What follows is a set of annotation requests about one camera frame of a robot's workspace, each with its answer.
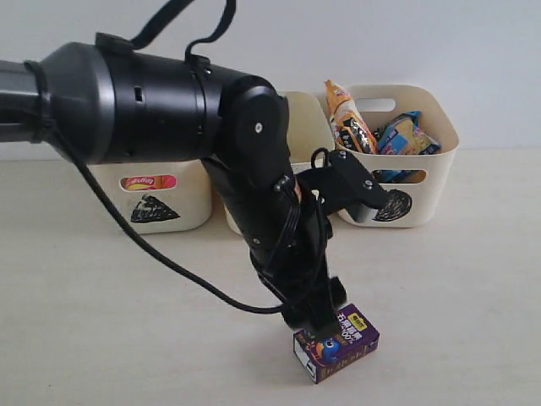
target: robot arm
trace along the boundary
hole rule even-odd
[[[324,339],[340,331],[346,301],[329,278],[327,217],[347,209],[362,221],[386,193],[344,151],[322,151],[323,167],[294,176],[288,119],[287,99],[258,76],[191,54],[146,55],[114,36],[69,43],[39,63],[0,62],[0,142],[47,142],[72,161],[64,140],[85,165],[200,160],[260,281],[290,304],[279,309],[286,323]]]

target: purple snack box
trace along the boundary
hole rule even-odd
[[[342,334],[324,342],[315,342],[305,330],[293,335],[293,351],[316,384],[378,348],[380,333],[354,304],[341,309],[338,320]]]

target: white table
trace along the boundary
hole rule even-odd
[[[424,227],[333,220],[331,272],[381,342],[317,386],[280,316],[152,260],[70,165],[2,162],[0,404],[539,405],[540,151],[459,151]],[[219,208],[147,238],[236,298],[276,303]]]

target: black triangle logo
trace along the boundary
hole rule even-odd
[[[165,222],[180,218],[171,207],[151,195],[143,195],[132,211],[131,222],[142,224],[148,222]]]

